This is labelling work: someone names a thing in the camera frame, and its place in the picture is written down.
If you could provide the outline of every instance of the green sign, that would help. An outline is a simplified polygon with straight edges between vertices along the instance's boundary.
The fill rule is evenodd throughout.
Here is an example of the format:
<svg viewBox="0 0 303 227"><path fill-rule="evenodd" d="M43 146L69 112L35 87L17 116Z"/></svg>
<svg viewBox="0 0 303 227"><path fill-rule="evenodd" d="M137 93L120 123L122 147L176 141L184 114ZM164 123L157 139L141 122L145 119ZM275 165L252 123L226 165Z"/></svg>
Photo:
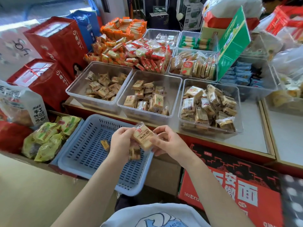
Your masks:
<svg viewBox="0 0 303 227"><path fill-rule="evenodd" d="M222 78L228 68L237 60L250 41L243 7L241 6L219 41L218 80Z"/></svg>

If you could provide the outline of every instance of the yellow snack bag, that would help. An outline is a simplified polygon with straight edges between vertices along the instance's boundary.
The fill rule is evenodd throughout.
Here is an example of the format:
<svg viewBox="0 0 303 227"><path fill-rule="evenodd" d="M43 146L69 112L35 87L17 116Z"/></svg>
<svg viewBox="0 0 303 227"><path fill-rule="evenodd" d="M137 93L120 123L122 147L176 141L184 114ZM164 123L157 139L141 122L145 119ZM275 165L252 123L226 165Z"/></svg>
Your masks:
<svg viewBox="0 0 303 227"><path fill-rule="evenodd" d="M40 144L35 143L34 133L32 133L24 139L21 153L29 159L33 159L36 157L40 146Z"/></svg>
<svg viewBox="0 0 303 227"><path fill-rule="evenodd" d="M34 161L46 162L52 160L59 151L63 139L65 139L65 135L62 132L53 135L46 143L40 146Z"/></svg>
<svg viewBox="0 0 303 227"><path fill-rule="evenodd" d="M81 118L78 118L76 116L63 116L59 121L62 132L65 135L70 136L77 128L80 120Z"/></svg>
<svg viewBox="0 0 303 227"><path fill-rule="evenodd" d="M38 130L34 132L34 141L38 144L46 143L54 134L58 134L60 124L54 122L46 122Z"/></svg>

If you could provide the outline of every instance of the white t-shirt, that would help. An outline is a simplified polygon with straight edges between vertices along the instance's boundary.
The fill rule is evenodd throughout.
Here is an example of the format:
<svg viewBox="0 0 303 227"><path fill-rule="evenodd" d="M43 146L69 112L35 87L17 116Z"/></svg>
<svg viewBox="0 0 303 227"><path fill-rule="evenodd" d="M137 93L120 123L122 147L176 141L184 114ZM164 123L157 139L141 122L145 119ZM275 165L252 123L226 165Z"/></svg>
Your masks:
<svg viewBox="0 0 303 227"><path fill-rule="evenodd" d="M101 227L210 227L194 208L175 203L133 206L114 213Z"/></svg>

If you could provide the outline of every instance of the hand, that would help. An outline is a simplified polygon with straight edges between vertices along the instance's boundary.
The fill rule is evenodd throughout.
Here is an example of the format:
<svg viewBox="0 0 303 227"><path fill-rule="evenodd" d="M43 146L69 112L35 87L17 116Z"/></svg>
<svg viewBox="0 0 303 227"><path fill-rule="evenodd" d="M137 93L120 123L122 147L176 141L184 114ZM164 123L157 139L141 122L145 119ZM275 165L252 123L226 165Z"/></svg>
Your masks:
<svg viewBox="0 0 303 227"><path fill-rule="evenodd" d="M158 138L150 138L150 142L155 146L152 150L155 156L168 153L183 168L187 168L191 160L197 157L181 137L169 126L159 126L154 129L154 133L159 133Z"/></svg>
<svg viewBox="0 0 303 227"><path fill-rule="evenodd" d="M126 164L129 160L129 147L131 143L131 136L133 135L135 127L120 127L112 135L111 149L108 156L113 156L117 160L121 160Z"/></svg>

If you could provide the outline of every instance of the blue gift bag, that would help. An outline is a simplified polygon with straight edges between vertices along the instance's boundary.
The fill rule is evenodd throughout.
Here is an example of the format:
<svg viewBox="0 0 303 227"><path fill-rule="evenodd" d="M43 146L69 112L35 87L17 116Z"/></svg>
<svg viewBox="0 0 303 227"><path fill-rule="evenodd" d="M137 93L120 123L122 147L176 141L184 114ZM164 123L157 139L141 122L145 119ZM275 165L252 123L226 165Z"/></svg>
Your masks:
<svg viewBox="0 0 303 227"><path fill-rule="evenodd" d="M95 12L77 10L68 15L67 18L75 19L81 31L88 51L92 50L92 44L96 42L96 37L100 36L100 26Z"/></svg>

